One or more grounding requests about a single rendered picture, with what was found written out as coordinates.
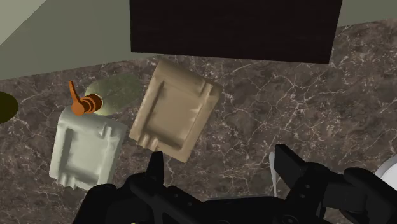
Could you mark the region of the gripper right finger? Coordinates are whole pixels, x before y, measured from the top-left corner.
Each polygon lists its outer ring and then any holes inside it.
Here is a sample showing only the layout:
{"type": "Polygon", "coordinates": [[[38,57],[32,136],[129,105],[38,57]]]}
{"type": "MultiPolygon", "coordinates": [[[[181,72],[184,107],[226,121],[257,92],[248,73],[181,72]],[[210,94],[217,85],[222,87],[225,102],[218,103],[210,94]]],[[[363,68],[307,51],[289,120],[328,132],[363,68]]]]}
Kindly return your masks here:
{"type": "Polygon", "coordinates": [[[338,174],[304,161],[285,144],[275,146],[274,168],[290,189],[274,224],[326,224],[328,208],[352,224],[397,224],[397,190],[369,170],[338,174]]]}

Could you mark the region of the white round dish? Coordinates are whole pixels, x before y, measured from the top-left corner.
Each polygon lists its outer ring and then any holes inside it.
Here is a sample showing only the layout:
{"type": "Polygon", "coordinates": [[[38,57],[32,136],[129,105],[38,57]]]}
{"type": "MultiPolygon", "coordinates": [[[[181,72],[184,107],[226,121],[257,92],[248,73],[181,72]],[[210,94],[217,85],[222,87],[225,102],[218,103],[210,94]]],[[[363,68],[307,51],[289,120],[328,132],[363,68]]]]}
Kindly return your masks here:
{"type": "Polygon", "coordinates": [[[387,159],[376,170],[375,175],[397,190],[397,155],[387,159]]]}

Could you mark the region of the beige square tray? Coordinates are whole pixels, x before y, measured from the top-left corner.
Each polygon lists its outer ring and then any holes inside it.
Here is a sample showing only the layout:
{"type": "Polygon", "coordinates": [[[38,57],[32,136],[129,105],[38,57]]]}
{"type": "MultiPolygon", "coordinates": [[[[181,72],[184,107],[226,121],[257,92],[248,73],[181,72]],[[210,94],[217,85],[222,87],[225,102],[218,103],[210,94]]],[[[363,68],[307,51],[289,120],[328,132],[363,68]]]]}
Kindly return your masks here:
{"type": "Polygon", "coordinates": [[[137,145],[187,162],[222,86],[171,61],[153,73],[129,133],[137,145]]]}

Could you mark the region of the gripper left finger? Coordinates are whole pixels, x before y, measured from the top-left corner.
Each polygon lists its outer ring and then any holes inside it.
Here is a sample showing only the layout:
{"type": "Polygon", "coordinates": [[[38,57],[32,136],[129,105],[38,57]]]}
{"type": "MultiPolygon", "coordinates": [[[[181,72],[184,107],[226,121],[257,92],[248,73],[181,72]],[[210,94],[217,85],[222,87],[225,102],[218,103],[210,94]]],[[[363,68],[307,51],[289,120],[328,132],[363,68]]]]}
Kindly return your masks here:
{"type": "Polygon", "coordinates": [[[122,187],[89,189],[72,224],[205,224],[201,211],[201,201],[164,186],[164,157],[156,151],[146,171],[130,175],[122,187]]]}

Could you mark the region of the green bottle with orange pump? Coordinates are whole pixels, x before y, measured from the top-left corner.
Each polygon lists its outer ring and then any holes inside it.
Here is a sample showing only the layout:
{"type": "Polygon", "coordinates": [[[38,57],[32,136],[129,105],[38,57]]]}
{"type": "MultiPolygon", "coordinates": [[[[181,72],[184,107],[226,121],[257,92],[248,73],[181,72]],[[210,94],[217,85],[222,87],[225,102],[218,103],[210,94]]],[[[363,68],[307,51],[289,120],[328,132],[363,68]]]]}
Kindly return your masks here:
{"type": "Polygon", "coordinates": [[[71,110],[75,115],[92,114],[109,116],[139,98],[143,86],[139,78],[130,73],[116,74],[91,83],[80,97],[73,81],[68,82],[72,98],[71,110]]]}

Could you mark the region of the dark olive round object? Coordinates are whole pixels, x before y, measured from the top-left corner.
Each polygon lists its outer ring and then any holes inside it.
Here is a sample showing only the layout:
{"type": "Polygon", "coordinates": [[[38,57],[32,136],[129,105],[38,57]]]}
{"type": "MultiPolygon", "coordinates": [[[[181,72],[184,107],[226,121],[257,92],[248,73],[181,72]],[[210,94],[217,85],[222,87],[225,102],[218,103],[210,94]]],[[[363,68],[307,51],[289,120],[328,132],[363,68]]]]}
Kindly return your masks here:
{"type": "Polygon", "coordinates": [[[18,111],[18,102],[14,96],[0,91],[0,123],[12,119],[18,111]]]}

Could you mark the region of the white square tray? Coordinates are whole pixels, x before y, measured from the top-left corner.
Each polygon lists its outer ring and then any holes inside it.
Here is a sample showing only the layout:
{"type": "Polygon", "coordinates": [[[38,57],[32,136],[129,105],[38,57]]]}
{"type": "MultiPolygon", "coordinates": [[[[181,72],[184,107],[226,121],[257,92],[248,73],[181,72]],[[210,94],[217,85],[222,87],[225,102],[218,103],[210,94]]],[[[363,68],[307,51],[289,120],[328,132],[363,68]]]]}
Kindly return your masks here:
{"type": "Polygon", "coordinates": [[[127,126],[96,114],[60,114],[49,176],[64,187],[89,190],[111,183],[127,126]]]}

